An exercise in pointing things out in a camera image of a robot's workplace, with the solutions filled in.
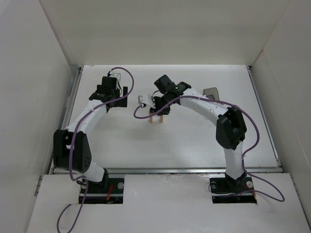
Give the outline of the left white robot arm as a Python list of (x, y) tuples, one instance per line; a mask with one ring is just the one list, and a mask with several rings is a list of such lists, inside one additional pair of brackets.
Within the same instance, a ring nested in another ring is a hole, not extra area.
[(88, 134), (113, 107), (126, 107), (128, 87), (121, 87), (121, 75), (102, 77), (102, 83), (89, 97), (85, 109), (65, 129), (53, 135), (53, 164), (55, 168), (77, 172), (96, 186), (107, 188), (106, 169), (92, 161)]

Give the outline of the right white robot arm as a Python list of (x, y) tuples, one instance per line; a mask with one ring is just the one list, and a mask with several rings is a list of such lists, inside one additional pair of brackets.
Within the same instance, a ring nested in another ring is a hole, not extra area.
[(213, 180), (211, 187), (216, 194), (231, 194), (241, 191), (242, 182), (246, 173), (242, 166), (242, 146), (247, 131), (242, 112), (236, 107), (227, 107), (219, 101), (208, 99), (198, 93), (189, 84), (180, 82), (175, 84), (167, 75), (163, 75), (154, 82), (161, 97), (155, 97), (155, 109), (160, 110), (158, 115), (167, 115), (170, 107), (163, 108), (165, 104), (179, 104), (192, 109), (207, 118), (216, 126), (216, 141), (225, 153), (225, 177)]

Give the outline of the smoky transparent plastic box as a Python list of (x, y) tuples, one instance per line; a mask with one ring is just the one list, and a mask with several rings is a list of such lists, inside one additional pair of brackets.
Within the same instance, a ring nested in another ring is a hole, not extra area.
[(220, 100), (219, 92), (216, 87), (205, 88), (203, 90), (203, 95), (212, 100)]

